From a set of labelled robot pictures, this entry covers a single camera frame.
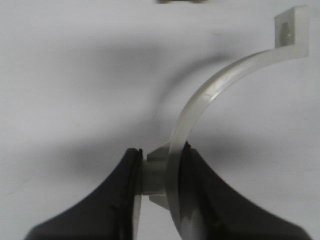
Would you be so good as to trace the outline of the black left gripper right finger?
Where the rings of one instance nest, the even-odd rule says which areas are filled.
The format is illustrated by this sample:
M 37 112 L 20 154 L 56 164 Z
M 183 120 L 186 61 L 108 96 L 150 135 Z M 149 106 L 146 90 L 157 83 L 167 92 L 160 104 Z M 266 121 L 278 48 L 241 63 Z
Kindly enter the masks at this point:
M 309 240 L 298 225 L 257 206 L 220 178 L 188 143 L 179 167 L 184 240 Z

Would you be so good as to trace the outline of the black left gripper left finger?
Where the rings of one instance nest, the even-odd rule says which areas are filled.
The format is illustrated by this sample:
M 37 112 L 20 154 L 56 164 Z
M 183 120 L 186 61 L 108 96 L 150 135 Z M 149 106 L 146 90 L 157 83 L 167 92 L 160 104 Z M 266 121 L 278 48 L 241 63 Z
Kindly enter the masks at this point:
M 135 240 L 141 209 L 142 150 L 129 148 L 88 196 L 33 227 L 27 240 Z

